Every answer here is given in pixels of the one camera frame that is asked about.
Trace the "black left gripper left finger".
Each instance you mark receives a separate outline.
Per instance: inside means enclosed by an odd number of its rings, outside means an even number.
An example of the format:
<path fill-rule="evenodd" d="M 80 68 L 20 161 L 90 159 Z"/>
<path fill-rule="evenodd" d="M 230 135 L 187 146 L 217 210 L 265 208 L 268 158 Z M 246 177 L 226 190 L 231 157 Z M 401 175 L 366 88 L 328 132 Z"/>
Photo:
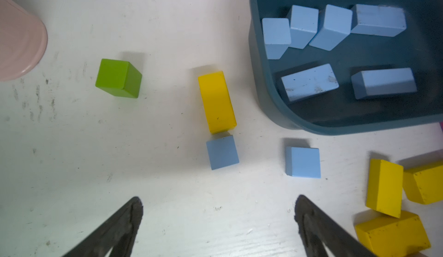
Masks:
<path fill-rule="evenodd" d="M 142 201 L 133 197 L 65 256 L 131 256 L 142 217 Z"/>

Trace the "light blue long block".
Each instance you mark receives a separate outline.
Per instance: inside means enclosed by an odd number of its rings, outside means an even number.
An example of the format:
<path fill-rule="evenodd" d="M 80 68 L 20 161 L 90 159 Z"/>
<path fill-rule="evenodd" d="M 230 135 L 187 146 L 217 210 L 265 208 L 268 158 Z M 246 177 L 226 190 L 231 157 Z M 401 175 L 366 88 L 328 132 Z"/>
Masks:
<path fill-rule="evenodd" d="M 356 100 L 394 97 L 418 91 L 411 68 L 361 71 L 351 77 Z"/>
<path fill-rule="evenodd" d="M 352 34 L 395 37 L 407 29 L 402 8 L 356 4 L 351 10 Z"/>

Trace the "small light blue block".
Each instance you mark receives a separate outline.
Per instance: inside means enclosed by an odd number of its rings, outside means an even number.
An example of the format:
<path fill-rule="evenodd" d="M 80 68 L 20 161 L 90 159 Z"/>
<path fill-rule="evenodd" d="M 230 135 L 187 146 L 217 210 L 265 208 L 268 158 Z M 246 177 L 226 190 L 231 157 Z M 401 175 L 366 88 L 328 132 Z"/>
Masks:
<path fill-rule="evenodd" d="M 286 147 L 286 174 L 292 177 L 321 178 L 318 148 Z"/>

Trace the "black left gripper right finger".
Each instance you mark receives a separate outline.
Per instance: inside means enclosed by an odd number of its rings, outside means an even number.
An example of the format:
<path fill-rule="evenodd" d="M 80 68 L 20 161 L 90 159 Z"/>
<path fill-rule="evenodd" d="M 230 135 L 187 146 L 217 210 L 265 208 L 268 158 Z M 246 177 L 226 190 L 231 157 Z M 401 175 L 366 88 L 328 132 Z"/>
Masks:
<path fill-rule="evenodd" d="M 369 251 L 305 195 L 295 202 L 294 220 L 308 257 L 373 257 Z"/>

